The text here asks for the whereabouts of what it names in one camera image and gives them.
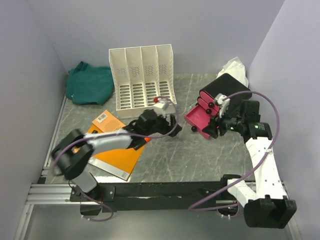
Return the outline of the orange cap highlighter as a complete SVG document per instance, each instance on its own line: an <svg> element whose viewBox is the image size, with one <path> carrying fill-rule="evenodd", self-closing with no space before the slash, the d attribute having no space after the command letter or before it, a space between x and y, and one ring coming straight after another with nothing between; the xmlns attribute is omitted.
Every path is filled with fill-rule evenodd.
<svg viewBox="0 0 320 240"><path fill-rule="evenodd" d="M144 147L150 140L151 140L151 139L148 138L148 137L139 138L139 139L134 143L133 149L137 151L138 149Z"/></svg>

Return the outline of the black drawer organizer box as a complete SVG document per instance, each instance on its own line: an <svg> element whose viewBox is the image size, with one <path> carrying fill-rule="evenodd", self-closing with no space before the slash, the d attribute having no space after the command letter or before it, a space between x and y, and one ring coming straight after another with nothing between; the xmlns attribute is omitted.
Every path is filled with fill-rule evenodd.
<svg viewBox="0 0 320 240"><path fill-rule="evenodd" d="M205 111L208 109L211 110L210 114L215 116L219 113L219 108L214 103L215 97L218 94L228 97L234 93L243 91L250 91L250 89L240 83L230 74L224 73L199 91L197 104L200 105ZM251 93L242 93L231 97L229 99L230 102L225 114L230 117L236 116L240 111L241 101L249 100L251 97Z"/></svg>

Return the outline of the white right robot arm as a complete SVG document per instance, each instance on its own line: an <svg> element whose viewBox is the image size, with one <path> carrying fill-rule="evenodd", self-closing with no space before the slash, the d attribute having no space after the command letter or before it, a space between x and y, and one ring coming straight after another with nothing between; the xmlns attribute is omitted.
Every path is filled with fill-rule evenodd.
<svg viewBox="0 0 320 240"><path fill-rule="evenodd" d="M217 138L226 132L243 137L254 168L255 190L240 175L225 174L220 179L220 196L233 196L244 210L244 220L251 228L283 229L297 211L294 200L288 198L279 177L274 157L270 125L260 121L260 103L242 100L236 117L212 117L204 132Z"/></svg>

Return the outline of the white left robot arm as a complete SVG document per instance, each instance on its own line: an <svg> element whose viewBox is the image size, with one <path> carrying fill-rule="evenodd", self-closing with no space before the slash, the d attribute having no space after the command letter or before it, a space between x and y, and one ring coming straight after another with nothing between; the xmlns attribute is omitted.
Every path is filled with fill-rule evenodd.
<svg viewBox="0 0 320 240"><path fill-rule="evenodd" d="M100 188L93 175L85 170L93 155L112 150L137 150L145 145L146 138L175 137L181 130L175 115L171 114L167 120L152 109L113 132L84 134L74 129L51 151L53 166L58 167L60 176L76 184L88 201L94 201L100 195Z"/></svg>

